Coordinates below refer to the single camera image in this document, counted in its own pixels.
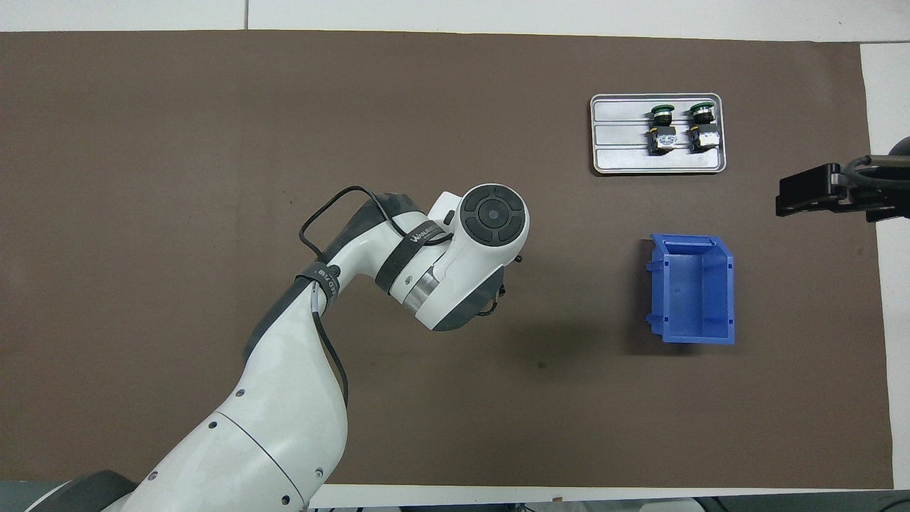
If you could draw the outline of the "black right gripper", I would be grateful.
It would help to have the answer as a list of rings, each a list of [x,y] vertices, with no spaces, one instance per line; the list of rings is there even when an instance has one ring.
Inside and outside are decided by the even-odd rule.
[[[907,158],[857,158],[843,167],[815,166],[778,181],[776,216],[829,210],[844,200],[844,176],[849,192],[840,213],[864,213],[868,223],[909,218],[908,171]]]

